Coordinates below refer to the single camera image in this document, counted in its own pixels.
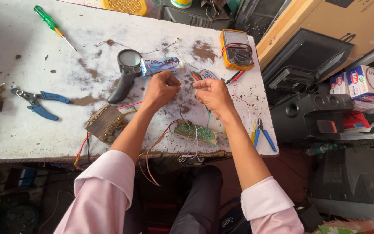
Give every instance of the blue wire cutter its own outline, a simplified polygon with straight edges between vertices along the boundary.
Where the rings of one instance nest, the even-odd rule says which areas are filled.
[[[256,146],[258,145],[259,134],[262,131],[265,137],[267,138],[267,140],[269,141],[269,144],[271,145],[273,151],[276,152],[275,145],[273,144],[273,141],[271,137],[269,136],[269,133],[267,132],[267,130],[263,129],[262,120],[260,121],[261,121],[261,124],[258,126],[258,129],[255,131],[255,143],[253,145],[256,148]]]
[[[54,120],[54,121],[59,120],[59,118],[57,116],[55,116],[54,114],[50,114],[49,112],[47,112],[38,103],[37,100],[38,99],[55,100],[55,101],[64,102],[66,104],[70,102],[69,99],[67,99],[63,96],[60,96],[60,95],[54,94],[54,93],[46,93],[46,92],[43,92],[43,91],[40,91],[41,94],[34,94],[34,93],[28,93],[28,92],[22,91],[21,89],[18,89],[18,88],[13,88],[13,89],[11,89],[11,93],[17,95],[20,98],[24,98],[25,100],[27,100],[31,104],[31,106],[27,107],[28,109],[34,111],[35,113],[37,113],[41,117],[44,117],[44,118],[49,119],[49,120]]]

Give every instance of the bag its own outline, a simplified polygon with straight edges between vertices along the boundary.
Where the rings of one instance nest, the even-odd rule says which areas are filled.
[[[243,215],[240,206],[240,198],[235,198],[231,202],[223,205],[238,203],[237,206],[231,208],[219,222],[219,234],[252,234],[251,222],[247,221]]]

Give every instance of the forearm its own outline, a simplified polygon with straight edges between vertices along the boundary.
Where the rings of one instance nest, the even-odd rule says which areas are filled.
[[[237,112],[222,119],[242,191],[271,176]]]
[[[145,133],[153,116],[154,112],[141,106],[109,150],[122,151],[136,163]]]

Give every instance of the black speaker cabinet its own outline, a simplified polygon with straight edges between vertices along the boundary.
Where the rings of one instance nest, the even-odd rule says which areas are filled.
[[[271,109],[278,144],[312,140],[340,140],[343,112],[353,109],[348,94],[297,93]]]

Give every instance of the green circuit board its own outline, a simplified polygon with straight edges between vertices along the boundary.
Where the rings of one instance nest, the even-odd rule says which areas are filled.
[[[209,130],[205,127],[201,127],[198,125],[194,125],[192,122],[189,121],[189,125],[183,121],[178,120],[182,125],[178,124],[177,127],[174,129],[174,133],[179,135],[195,139],[196,138],[196,128],[197,128],[197,138],[199,141],[207,143],[212,146],[216,146],[217,144],[217,132]]]

